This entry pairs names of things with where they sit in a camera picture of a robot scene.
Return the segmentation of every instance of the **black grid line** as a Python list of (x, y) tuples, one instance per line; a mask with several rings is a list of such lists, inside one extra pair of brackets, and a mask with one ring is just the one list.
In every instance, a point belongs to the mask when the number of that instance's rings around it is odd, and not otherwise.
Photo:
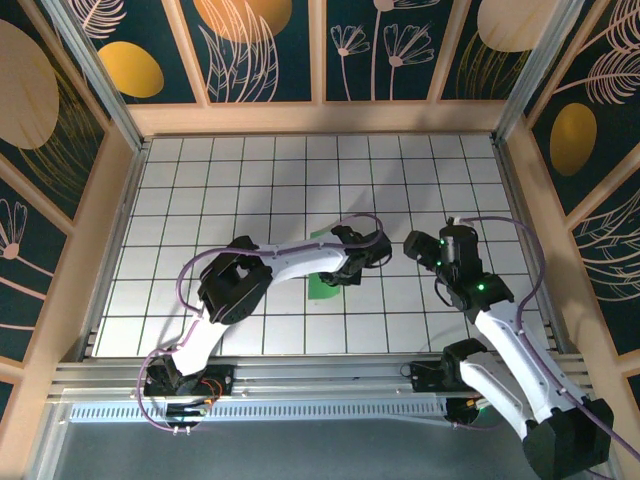
[[(180, 154), (182, 153), (182, 147), (184, 145), (184, 139), (180, 142), (180, 150), (178, 151), (178, 159), (180, 159)], [(173, 183), (176, 182), (176, 178), (178, 177), (178, 165), (176, 164), (176, 170), (173, 174)], [(167, 205), (167, 215), (164, 219), (164, 226), (162, 227), (162, 236), (160, 239), (160, 246), (158, 247), (158, 255), (156, 256), (156, 264), (153, 268), (153, 275), (151, 281), (151, 288), (149, 289), (149, 296), (147, 298), (147, 306), (145, 308), (145, 316), (142, 319), (142, 328), (140, 329), (140, 338), (138, 339), (138, 348), (136, 349), (136, 355), (140, 355), (140, 347), (142, 346), (142, 337), (144, 336), (144, 327), (147, 323), (146, 315), (149, 313), (149, 305), (151, 303), (151, 293), (153, 292), (153, 286), (156, 283), (156, 271), (158, 270), (158, 263), (160, 261), (160, 254), (162, 253), (162, 240), (164, 240), (164, 233), (167, 228), (167, 219), (169, 217), (169, 210), (171, 209), (171, 199), (173, 198), (173, 186), (171, 187), (171, 194), (169, 195), (169, 203)]]
[[(307, 137), (304, 137), (304, 151), (305, 151), (305, 156), (306, 156), (306, 152), (307, 152)], [(307, 185), (307, 162), (306, 159), (304, 160), (304, 238), (308, 238), (309, 236), (309, 232), (307, 231), (307, 212), (309, 211), (308, 206), (307, 206), (307, 199), (308, 199), (308, 195), (307, 195), (307, 189), (308, 189), (308, 185)], [(304, 302), (303, 302), (303, 307), (304, 307), (304, 317), (303, 317), (303, 322), (302, 322), (302, 353), (304, 355), (307, 354), (307, 289), (309, 288), (309, 277), (305, 277), (303, 280), (303, 290), (302, 293), (304, 295)]]
[[(273, 139), (273, 158), (276, 157), (276, 140), (275, 137)], [(270, 194), (270, 198), (269, 198), (269, 235), (267, 237), (268, 239), (268, 243), (271, 243), (271, 225), (272, 225), (272, 221), (273, 221), (273, 183), (274, 183), (274, 179), (276, 176), (276, 167), (275, 165), (272, 165), (271, 168), (271, 194)], [(242, 172), (240, 175), (240, 182), (242, 182)], [(238, 198), (240, 197), (240, 188), (238, 188)], [(265, 339), (267, 338), (267, 304), (269, 302), (269, 293), (267, 292), (267, 294), (264, 297), (264, 317), (262, 319), (262, 355), (264, 355), (264, 342)]]
[[(374, 180), (373, 180), (373, 160), (371, 159), (371, 142), (369, 140), (369, 136), (366, 137), (367, 138), (367, 148), (369, 149), (369, 169), (370, 169), (370, 175), (371, 175), (371, 191), (372, 191), (372, 195), (373, 195), (373, 214), (374, 215), (378, 215), (378, 212), (376, 211), (376, 188), (375, 185), (373, 184)], [(383, 318), (384, 318), (384, 336), (385, 336), (385, 340), (387, 342), (387, 353), (389, 353), (390, 348), (389, 348), (389, 325), (388, 325), (388, 320), (387, 320), (387, 308), (386, 308), (386, 300), (384, 298), (384, 282), (382, 281), (382, 268), (378, 269), (379, 270), (379, 275), (378, 278), (380, 279), (380, 291), (382, 292), (382, 311), (383, 313)]]
[[(241, 158), (244, 158), (244, 146), (246, 143), (247, 139), (246, 137), (242, 139), (242, 152), (241, 152)], [(211, 157), (213, 157), (213, 147), (211, 148)], [(231, 235), (231, 238), (236, 238), (236, 228), (238, 226), (238, 202), (240, 202), (240, 179), (242, 178), (242, 165), (243, 162), (240, 162), (240, 172), (238, 173), (238, 191), (236, 192), (236, 207), (235, 207), (235, 215), (233, 217), (233, 234)], [(264, 327), (262, 329), (262, 336), (264, 338)], [(222, 348), (224, 346), (224, 335), (223, 338), (220, 339), (220, 353), (222, 354)]]
[[(398, 136), (398, 144), (400, 145), (400, 159), (402, 162), (402, 175), (404, 176), (404, 189), (405, 189), (405, 193), (407, 195), (407, 205), (409, 208), (409, 225), (411, 225), (411, 231), (415, 230), (416, 227), (413, 224), (413, 215), (411, 215), (412, 211), (411, 211), (411, 202), (409, 201), (409, 187), (407, 185), (407, 171), (404, 168), (404, 155), (402, 152), (402, 142), (400, 141), (400, 136)], [(422, 311), (423, 311), (423, 317), (424, 317), (424, 328), (425, 328), (425, 332), (427, 334), (427, 348), (429, 349), (429, 351), (431, 351), (431, 337), (429, 336), (429, 322), (427, 322), (427, 305), (425, 304), (424, 301), (424, 291), (422, 288), (422, 280), (420, 279), (420, 266), (418, 265), (418, 263), (416, 262), (415, 265), (416, 268), (416, 275), (418, 276), (418, 285), (420, 286), (420, 297), (422, 297)]]

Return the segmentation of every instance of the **vent grille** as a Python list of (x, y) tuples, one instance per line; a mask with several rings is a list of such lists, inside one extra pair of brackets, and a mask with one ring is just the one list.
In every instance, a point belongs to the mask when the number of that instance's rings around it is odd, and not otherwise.
[[(287, 401), (248, 402), (220, 401), (205, 421), (247, 420), (330, 420), (379, 418), (389, 415), (443, 416), (445, 400), (438, 398), (408, 400)], [(164, 406), (147, 404), (154, 419), (163, 417)], [(144, 418), (134, 402), (76, 404), (70, 421), (75, 423), (142, 422)]]

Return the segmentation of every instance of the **metal extrusion frame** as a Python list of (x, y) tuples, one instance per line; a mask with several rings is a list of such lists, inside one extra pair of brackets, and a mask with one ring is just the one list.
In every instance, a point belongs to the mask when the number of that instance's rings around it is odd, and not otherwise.
[[(522, 189), (520, 188), (518, 177), (513, 169), (513, 161), (506, 143), (498, 144), (494, 138), (493, 149), (496, 159), (498, 159), (502, 184), (505, 187), (504, 190), (507, 194), (511, 211), (513, 212), (513, 218), (520, 220), (526, 225), (532, 225), (533, 222), (527, 209), (527, 203), (522, 195)], [(539, 272), (542, 259), (537, 256), (533, 239), (520, 229), (517, 229), (517, 233), (529, 272)], [(551, 348), (560, 353), (578, 353), (578, 350), (569, 340), (569, 333), (567, 332), (564, 321), (561, 319), (561, 315), (558, 314), (553, 306), (546, 282), (542, 282), (536, 298), (542, 318), (549, 320), (550, 327), (545, 327), (545, 330), (547, 330), (547, 338), (549, 339)]]
[(120, 128), (127, 143), (134, 151), (139, 151), (142, 148), (142, 134), (129, 113), (122, 95), (114, 86), (111, 77), (98, 58), (98, 52), (76, 20), (69, 5), (70, 2), (66, 0), (41, 1), (111, 118)]
[[(580, 388), (593, 394), (580, 355), (554, 352), (552, 356)], [(394, 419), (443, 425), (446, 399), (474, 394), (415, 393), (401, 371), (415, 360), (439, 361), (440, 355), (212, 359), (210, 364), (234, 365), (235, 380), (231, 395), (216, 402), (204, 421)], [(61, 363), (27, 478), (53, 478), (71, 423), (144, 422), (134, 394), (141, 364), (142, 359)], [(152, 417), (160, 419), (168, 399), (152, 400), (145, 399), (145, 405)]]
[(522, 116), (539, 83), (551, 67), (562, 47), (572, 22), (580, 14), (584, 0), (561, 0), (551, 16), (544, 33), (520, 72), (496, 128), (497, 143), (504, 143)]
[(89, 341), (91, 331), (98, 327), (101, 314), (108, 300), (109, 287), (111, 284), (110, 279), (113, 277), (118, 264), (120, 249), (124, 236), (127, 233), (129, 218), (133, 211), (138, 185), (140, 184), (144, 165), (149, 156), (150, 146), (151, 144), (149, 142), (145, 142), (142, 148), (133, 154), (133, 159), (127, 173), (127, 180), (120, 196), (119, 207), (111, 227), (111, 234), (107, 240), (105, 253), (100, 263), (100, 269), (98, 270), (97, 278), (99, 280), (96, 282), (91, 294), (89, 307), (87, 308), (87, 313), (78, 337), (79, 340), (67, 353), (64, 360), (82, 361), (87, 350), (87, 342)]

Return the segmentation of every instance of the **floral wallpaper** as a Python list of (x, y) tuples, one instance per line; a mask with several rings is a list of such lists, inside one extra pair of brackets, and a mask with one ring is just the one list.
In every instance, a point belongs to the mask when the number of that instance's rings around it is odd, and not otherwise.
[(68, 1), (126, 103), (195, 102), (162, 2)]
[(425, 100), (452, 2), (329, 0), (326, 99)]
[(69, 218), (104, 131), (17, 2), (0, 2), (0, 159)]
[(0, 381), (0, 425), (2, 425), (2, 417), (9, 404), (9, 397), (11, 397), (12, 391), (12, 384)]
[(307, 0), (181, 0), (211, 103), (311, 100)]
[(472, 0), (442, 99), (507, 99), (556, 4)]
[(640, 170), (573, 236), (618, 354), (640, 349)]
[(24, 359), (65, 241), (0, 180), (0, 356)]
[(640, 3), (612, 0), (532, 131), (569, 214), (640, 140)]

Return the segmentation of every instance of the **gray floor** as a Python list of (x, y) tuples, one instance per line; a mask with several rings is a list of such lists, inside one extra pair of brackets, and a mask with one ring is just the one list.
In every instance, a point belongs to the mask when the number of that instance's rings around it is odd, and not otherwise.
[[(403, 255), (402, 242), (412, 229), (437, 235), (449, 215), (511, 215), (488, 135), (169, 138), (153, 141), (92, 355), (144, 356), (177, 340), (190, 318), (175, 278), (196, 253), (240, 235), (301, 240), (355, 212), (382, 219), (393, 260), (330, 300), (308, 300), (306, 279), (272, 287), (215, 353), (438, 352), (479, 336), (437, 298), (434, 277)], [(353, 227), (371, 231), (361, 220)], [(485, 269), (521, 299), (531, 279), (515, 229), (476, 228)], [(197, 286), (184, 286), (192, 302)], [(535, 301), (527, 309), (548, 346), (548, 322)]]
[(54, 478), (538, 478), (506, 424), (488, 432), (395, 420), (232, 422), (207, 427), (189, 437), (174, 437), (142, 423), (71, 424)]

